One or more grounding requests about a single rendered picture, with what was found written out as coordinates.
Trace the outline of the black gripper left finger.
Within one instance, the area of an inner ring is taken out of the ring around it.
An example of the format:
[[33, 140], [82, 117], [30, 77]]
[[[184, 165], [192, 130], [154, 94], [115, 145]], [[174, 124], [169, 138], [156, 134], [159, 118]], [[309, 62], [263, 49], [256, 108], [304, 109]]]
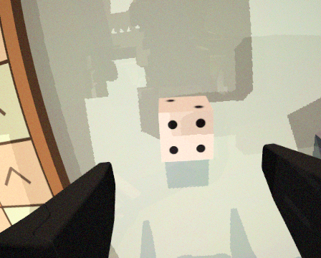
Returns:
[[111, 163], [98, 163], [0, 232], [0, 258], [109, 258], [115, 223]]

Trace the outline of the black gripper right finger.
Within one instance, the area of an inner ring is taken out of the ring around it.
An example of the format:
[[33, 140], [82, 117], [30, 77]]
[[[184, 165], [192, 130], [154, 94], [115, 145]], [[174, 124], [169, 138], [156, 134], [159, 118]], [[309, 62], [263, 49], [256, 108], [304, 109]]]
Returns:
[[321, 160], [276, 143], [263, 146], [262, 169], [301, 258], [321, 258]]

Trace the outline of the white die with black pips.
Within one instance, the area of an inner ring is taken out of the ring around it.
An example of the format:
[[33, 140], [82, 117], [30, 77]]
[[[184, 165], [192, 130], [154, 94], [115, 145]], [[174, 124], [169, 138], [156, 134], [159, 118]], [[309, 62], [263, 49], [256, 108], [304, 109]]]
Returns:
[[158, 98], [161, 161], [213, 158], [213, 109], [205, 95]]

